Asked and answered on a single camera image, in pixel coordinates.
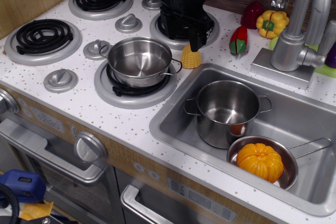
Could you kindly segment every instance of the drawer handle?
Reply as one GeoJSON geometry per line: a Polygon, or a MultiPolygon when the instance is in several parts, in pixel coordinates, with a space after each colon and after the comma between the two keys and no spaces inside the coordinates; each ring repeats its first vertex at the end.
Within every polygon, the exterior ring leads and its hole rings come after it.
{"type": "Polygon", "coordinates": [[[48,141],[45,138],[10,119],[5,119],[0,123],[0,137],[33,159],[83,185],[96,185],[104,175],[104,171],[96,165],[92,164],[86,170],[82,170],[47,151],[48,141]]]}
{"type": "Polygon", "coordinates": [[[132,185],[127,185],[125,190],[122,192],[120,200],[124,208],[130,210],[132,213],[144,219],[150,224],[173,224],[169,220],[165,219],[156,212],[145,207],[135,200],[139,193],[139,189],[132,185]]]}

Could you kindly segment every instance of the black cable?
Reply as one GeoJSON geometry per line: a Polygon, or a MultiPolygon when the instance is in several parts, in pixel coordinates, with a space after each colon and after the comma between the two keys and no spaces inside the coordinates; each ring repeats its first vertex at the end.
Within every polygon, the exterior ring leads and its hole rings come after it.
{"type": "Polygon", "coordinates": [[[5,200],[7,200],[12,207],[12,217],[9,224],[17,224],[19,220],[20,207],[16,195],[10,188],[3,184],[0,184],[0,195],[3,195],[5,197],[5,200]]]}

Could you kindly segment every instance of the countertop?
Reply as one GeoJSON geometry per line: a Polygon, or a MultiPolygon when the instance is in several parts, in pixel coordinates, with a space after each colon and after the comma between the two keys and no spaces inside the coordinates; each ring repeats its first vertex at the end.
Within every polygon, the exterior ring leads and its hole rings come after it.
{"type": "MultiPolygon", "coordinates": [[[[24,66],[12,62],[6,56],[4,52],[6,38],[4,38],[0,40],[0,83],[275,222],[336,223],[335,213],[323,218],[311,216],[155,139],[150,133],[149,122],[165,101],[146,109],[127,110],[110,106],[99,98],[94,91],[93,77],[103,61],[93,61],[85,58],[82,52],[83,48],[96,39],[106,40],[114,44],[123,38],[149,36],[150,21],[159,11],[145,10],[141,6],[141,2],[142,0],[134,0],[133,6],[125,14],[126,16],[134,13],[137,18],[142,20],[141,30],[134,34],[121,34],[114,28],[114,23],[119,17],[102,21],[80,19],[69,11],[68,0],[63,1],[36,19],[62,19],[76,25],[82,34],[82,43],[78,51],[67,59],[54,64],[36,67],[24,66]],[[66,93],[47,92],[43,85],[45,76],[60,68],[74,71],[79,78],[78,84],[66,93]]],[[[292,92],[333,106],[336,105],[336,79],[314,73],[310,88],[300,90],[251,73],[250,65],[252,61],[262,47],[268,48],[270,40],[259,36],[257,30],[248,30],[249,44],[247,51],[240,56],[233,56],[230,54],[228,43],[235,29],[240,26],[240,15],[208,6],[204,6],[204,9],[218,20],[220,35],[213,44],[200,49],[202,63],[215,63],[292,92]]],[[[181,52],[172,50],[172,54],[173,58],[179,59],[181,52]]],[[[191,71],[183,69],[178,74],[177,88],[191,71]]]]}

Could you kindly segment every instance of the red pepper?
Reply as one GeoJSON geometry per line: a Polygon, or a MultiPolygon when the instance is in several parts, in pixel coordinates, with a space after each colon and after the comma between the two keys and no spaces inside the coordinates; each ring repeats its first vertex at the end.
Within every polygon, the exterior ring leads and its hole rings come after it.
{"type": "Polygon", "coordinates": [[[229,48],[231,54],[239,55],[244,52],[247,48],[247,28],[246,26],[239,26],[233,33],[229,48]]]}
{"type": "Polygon", "coordinates": [[[258,1],[249,4],[242,15],[240,24],[246,26],[247,29],[257,29],[257,18],[264,13],[264,9],[258,1]]]}

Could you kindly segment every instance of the stainless steel sink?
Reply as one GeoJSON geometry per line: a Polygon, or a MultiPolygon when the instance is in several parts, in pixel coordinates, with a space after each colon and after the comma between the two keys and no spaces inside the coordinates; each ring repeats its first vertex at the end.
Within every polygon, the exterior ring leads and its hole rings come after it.
{"type": "MultiPolygon", "coordinates": [[[[150,123],[151,134],[174,148],[198,158],[311,215],[327,216],[336,211],[336,108],[235,73],[214,64],[194,69],[163,105],[150,123]],[[184,112],[186,99],[195,98],[204,85],[217,80],[236,80],[266,95],[273,104],[259,114],[246,135],[270,137],[286,147],[328,137],[333,146],[296,159],[299,174],[288,191],[226,162],[227,150],[212,147],[197,133],[196,117],[184,112]]],[[[315,142],[290,151],[294,157],[326,145],[315,142]]]]}

